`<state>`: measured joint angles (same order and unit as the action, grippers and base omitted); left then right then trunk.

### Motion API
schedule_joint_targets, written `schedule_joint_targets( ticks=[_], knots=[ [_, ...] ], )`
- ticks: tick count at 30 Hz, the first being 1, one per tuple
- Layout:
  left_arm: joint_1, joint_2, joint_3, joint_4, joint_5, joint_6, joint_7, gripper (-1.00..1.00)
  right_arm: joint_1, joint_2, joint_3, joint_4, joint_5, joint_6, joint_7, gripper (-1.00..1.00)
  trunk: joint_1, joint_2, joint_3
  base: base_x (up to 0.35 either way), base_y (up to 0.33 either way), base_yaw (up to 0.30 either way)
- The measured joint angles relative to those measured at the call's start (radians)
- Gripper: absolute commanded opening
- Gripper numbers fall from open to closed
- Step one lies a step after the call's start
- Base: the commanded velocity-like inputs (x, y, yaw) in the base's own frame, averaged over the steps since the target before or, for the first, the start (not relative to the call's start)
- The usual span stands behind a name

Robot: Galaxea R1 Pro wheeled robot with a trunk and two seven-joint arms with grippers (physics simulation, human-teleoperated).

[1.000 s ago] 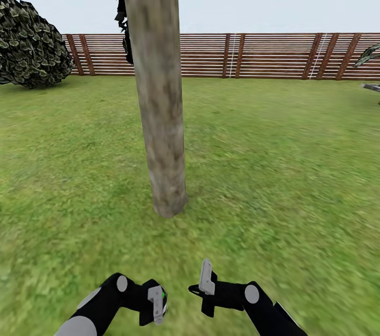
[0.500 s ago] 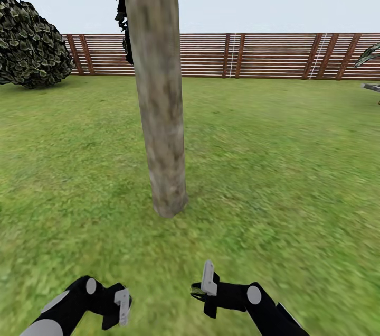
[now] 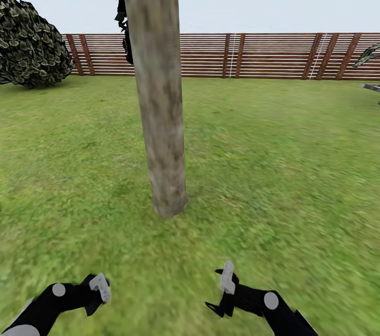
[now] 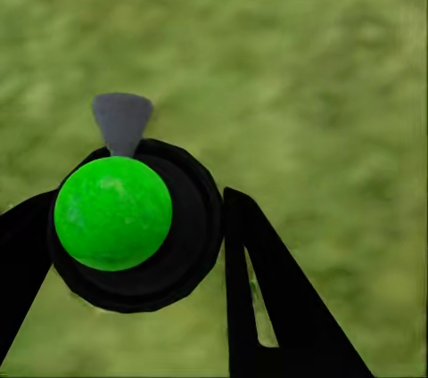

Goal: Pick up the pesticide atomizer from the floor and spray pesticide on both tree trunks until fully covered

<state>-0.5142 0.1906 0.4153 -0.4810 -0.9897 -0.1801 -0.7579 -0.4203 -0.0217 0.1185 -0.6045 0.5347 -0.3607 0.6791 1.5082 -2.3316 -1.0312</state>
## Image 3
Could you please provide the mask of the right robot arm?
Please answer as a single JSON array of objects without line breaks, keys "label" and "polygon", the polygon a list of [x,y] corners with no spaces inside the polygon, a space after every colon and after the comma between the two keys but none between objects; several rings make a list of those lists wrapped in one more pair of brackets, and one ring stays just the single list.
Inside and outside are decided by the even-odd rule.
[{"label": "right robot arm", "polygon": [[274,290],[240,285],[234,269],[232,260],[227,260],[224,268],[216,270],[222,275],[220,286],[225,290],[219,306],[213,305],[212,311],[217,315],[231,318],[234,308],[238,308],[264,317],[275,336],[319,336],[301,312],[293,312]]}]

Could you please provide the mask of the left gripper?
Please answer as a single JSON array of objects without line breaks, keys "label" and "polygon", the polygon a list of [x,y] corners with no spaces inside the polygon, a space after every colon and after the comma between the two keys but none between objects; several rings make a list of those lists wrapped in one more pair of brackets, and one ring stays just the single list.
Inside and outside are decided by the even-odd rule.
[{"label": "left gripper", "polygon": [[90,290],[89,282],[94,279],[93,274],[89,274],[85,280],[79,285],[81,288],[81,296],[78,304],[74,309],[84,306],[87,316],[91,316],[95,310],[97,310],[101,305],[103,305],[103,300],[101,299],[99,290]]}]

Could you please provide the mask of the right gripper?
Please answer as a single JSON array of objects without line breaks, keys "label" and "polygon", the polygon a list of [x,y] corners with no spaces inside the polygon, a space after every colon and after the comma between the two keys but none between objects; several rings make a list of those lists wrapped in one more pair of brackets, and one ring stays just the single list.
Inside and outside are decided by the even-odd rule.
[{"label": "right gripper", "polygon": [[[223,270],[217,269],[216,273],[223,275]],[[239,284],[239,279],[236,274],[233,275],[233,283],[236,286],[235,295],[222,295],[222,300],[219,303],[219,306],[213,305],[212,311],[214,311],[220,317],[223,317],[224,314],[230,318],[233,316],[234,308],[248,310],[248,307],[245,306],[245,286]]]}]

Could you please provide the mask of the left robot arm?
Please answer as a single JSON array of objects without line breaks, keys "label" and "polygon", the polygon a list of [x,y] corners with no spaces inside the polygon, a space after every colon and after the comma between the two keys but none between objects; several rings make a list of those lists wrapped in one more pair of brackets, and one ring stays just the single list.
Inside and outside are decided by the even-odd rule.
[{"label": "left robot arm", "polygon": [[[28,303],[1,336],[48,336],[60,313],[84,306],[87,316],[110,301],[112,294],[102,274],[89,274],[79,285],[53,283]],[[60,299],[61,302],[58,304]]]}]

